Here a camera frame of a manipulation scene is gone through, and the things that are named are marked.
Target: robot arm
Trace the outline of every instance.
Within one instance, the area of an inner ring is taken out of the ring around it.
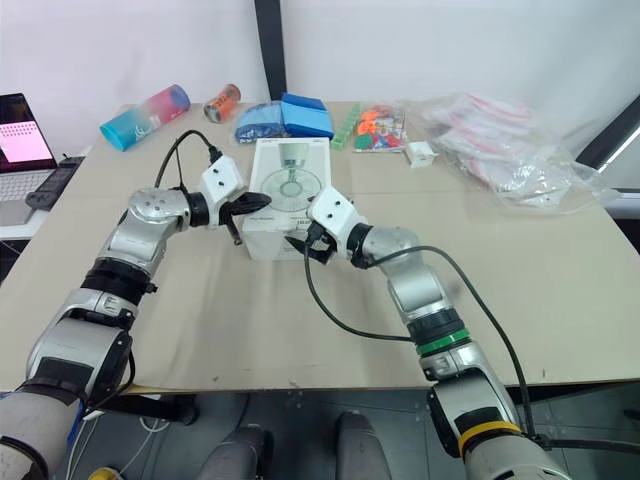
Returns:
[[[372,227],[332,187],[312,202],[305,242],[289,241],[326,263],[337,252],[358,268],[409,247],[417,236],[405,229]],[[327,248],[316,250],[317,242]],[[522,434],[515,407],[482,350],[466,329],[435,272],[420,252],[379,265],[428,380],[431,416],[444,449],[462,457],[468,478],[568,479],[535,442]]]
[[[247,192],[232,158],[216,159],[197,192],[150,188],[135,192],[84,282],[36,342],[26,381],[0,397],[0,478],[49,478],[73,441],[87,408],[119,393],[130,358],[129,330],[167,240],[189,227],[225,224],[264,207],[270,198]]]

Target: plastic bag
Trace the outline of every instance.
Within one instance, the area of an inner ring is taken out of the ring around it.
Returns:
[[[412,104],[410,116],[452,165],[488,185],[507,207],[573,213],[618,196],[524,105],[459,94]]]
[[[280,102],[254,105],[238,116],[234,137],[238,143],[253,143],[258,138],[283,137]]]
[[[407,145],[404,110],[393,105],[365,106],[356,122],[356,152],[401,152]]]

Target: blue package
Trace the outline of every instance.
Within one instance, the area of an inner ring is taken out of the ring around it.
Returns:
[[[281,137],[285,133],[280,102],[261,103],[248,108],[236,122],[238,143],[253,143],[258,138]]]
[[[284,129],[293,137],[333,138],[331,117],[319,98],[282,94]]]

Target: white box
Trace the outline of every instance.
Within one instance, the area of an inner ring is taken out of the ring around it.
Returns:
[[[253,157],[249,190],[271,204],[246,215],[244,241],[254,260],[301,260],[285,235],[304,239],[312,198],[331,185],[328,138],[261,138]]]
[[[438,156],[431,149],[428,142],[410,142],[405,149],[411,168],[428,167],[433,159]]]

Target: pink screen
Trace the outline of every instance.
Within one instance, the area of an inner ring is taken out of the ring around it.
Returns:
[[[51,157],[36,122],[0,125],[0,148],[9,163],[43,160]]]

